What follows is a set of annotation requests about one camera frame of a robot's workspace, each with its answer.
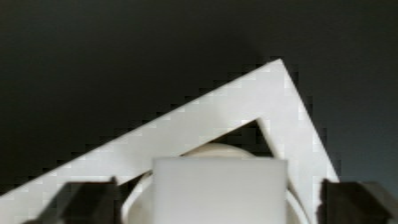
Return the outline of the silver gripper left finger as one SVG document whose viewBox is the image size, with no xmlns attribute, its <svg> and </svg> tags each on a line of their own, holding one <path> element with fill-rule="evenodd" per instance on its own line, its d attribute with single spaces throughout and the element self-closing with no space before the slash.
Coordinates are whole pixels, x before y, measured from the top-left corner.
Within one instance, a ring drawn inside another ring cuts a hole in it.
<svg viewBox="0 0 398 224">
<path fill-rule="evenodd" d="M 115 178 L 104 182 L 67 182 L 37 218 L 23 224 L 120 224 Z"/>
</svg>

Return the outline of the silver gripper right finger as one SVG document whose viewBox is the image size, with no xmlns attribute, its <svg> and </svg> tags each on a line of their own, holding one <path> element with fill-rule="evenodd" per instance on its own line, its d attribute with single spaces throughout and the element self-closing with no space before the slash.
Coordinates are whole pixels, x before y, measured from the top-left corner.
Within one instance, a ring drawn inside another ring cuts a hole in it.
<svg viewBox="0 0 398 224">
<path fill-rule="evenodd" d="M 321 182 L 318 224 L 398 224 L 398 199 L 376 182 Z"/>
</svg>

